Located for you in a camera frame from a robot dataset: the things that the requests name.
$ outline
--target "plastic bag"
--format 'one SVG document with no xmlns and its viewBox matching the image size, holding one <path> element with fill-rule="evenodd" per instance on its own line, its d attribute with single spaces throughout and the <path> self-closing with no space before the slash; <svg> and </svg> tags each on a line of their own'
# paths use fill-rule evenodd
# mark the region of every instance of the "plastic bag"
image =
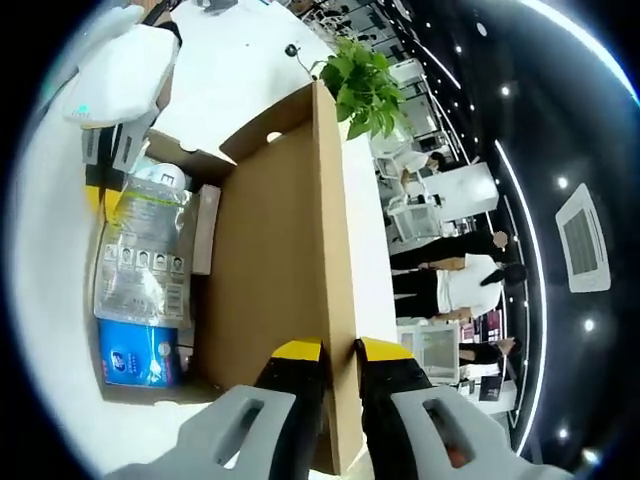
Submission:
<svg viewBox="0 0 640 480">
<path fill-rule="evenodd" d="M 98 318 L 188 328 L 197 202 L 185 190 L 129 177 L 100 245 Z"/>
</svg>

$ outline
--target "tissue package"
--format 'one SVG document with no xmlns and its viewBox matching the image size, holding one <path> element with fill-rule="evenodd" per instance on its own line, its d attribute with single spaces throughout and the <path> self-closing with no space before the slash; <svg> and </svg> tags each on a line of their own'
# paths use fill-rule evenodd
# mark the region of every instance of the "tissue package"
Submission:
<svg viewBox="0 0 640 480">
<path fill-rule="evenodd" d="M 105 383 L 166 388 L 180 382 L 178 330 L 98 320 Z"/>
</svg>

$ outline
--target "woman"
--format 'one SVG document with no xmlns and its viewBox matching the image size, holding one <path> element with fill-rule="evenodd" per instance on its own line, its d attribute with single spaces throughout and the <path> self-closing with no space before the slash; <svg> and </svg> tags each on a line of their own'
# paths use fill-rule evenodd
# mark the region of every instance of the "woman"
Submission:
<svg viewBox="0 0 640 480">
<path fill-rule="evenodd" d="M 478 317 L 498 305 L 503 282 L 516 285 L 527 278 L 523 265 L 498 267 L 489 255 L 466 254 L 420 267 L 392 277 L 394 293 L 412 294 L 396 300 L 396 317 Z"/>
<path fill-rule="evenodd" d="M 460 365 L 489 365 L 498 363 L 503 356 L 518 353 L 522 342 L 519 338 L 509 337 L 497 342 L 461 343 L 459 347 Z"/>
<path fill-rule="evenodd" d="M 447 163 L 444 155 L 440 152 L 432 152 L 430 155 L 427 155 L 426 153 L 413 150 L 399 155 L 396 158 L 396 164 L 402 169 L 400 183 L 405 190 L 409 184 L 411 174 L 421 171 L 424 167 L 428 167 L 429 171 L 423 171 L 423 174 L 435 175 L 436 173 L 450 172 L 463 166 L 458 162 Z"/>
</svg>

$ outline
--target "cardboard flap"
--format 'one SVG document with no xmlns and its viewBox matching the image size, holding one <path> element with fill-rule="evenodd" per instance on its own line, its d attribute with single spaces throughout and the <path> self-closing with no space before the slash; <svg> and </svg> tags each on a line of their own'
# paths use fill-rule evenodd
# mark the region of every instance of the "cardboard flap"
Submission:
<svg viewBox="0 0 640 480">
<path fill-rule="evenodd" d="M 229 137 L 220 150 L 240 163 L 245 158 L 266 146 L 270 133 L 287 133 L 311 119 L 311 93 L 314 84 L 309 84 L 280 100 L 268 110 L 255 117 Z"/>
<path fill-rule="evenodd" d="M 342 142 L 336 123 L 335 101 L 322 83 L 313 85 L 313 135 L 319 167 L 320 208 L 327 321 L 323 341 L 331 358 L 333 389 L 325 407 L 333 472 L 343 473 L 362 445 L 360 398 L 353 343 L 355 306 L 351 287 L 351 260 L 346 199 L 342 173 Z"/>
<path fill-rule="evenodd" d="M 146 155 L 160 162 L 173 163 L 187 175 L 202 183 L 220 186 L 222 180 L 235 165 L 202 150 L 187 152 L 180 142 L 157 130 L 149 131 L 149 148 Z"/>
</svg>

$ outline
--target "cardboard box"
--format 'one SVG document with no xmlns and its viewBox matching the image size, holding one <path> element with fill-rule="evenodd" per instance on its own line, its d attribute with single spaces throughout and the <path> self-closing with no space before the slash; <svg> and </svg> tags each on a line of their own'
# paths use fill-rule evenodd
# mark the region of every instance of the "cardboard box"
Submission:
<svg viewBox="0 0 640 480">
<path fill-rule="evenodd" d="M 216 229 L 218 205 L 220 204 L 220 189 L 212 185 L 203 185 L 198 195 L 200 196 L 200 205 L 198 206 L 198 223 L 193 241 L 191 273 L 193 275 L 209 275 L 213 255 L 213 235 Z"/>
<path fill-rule="evenodd" d="M 282 135 L 269 142 L 267 135 Z M 252 385 L 271 353 L 293 338 L 321 337 L 333 388 L 312 468 L 346 471 L 362 446 L 351 262 L 334 100 L 308 85 L 254 118 L 222 146 L 237 166 L 150 133 L 147 156 L 222 189 L 209 276 L 194 276 L 191 366 L 209 386 Z M 202 400 L 203 391 L 116 391 L 107 400 Z"/>
</svg>

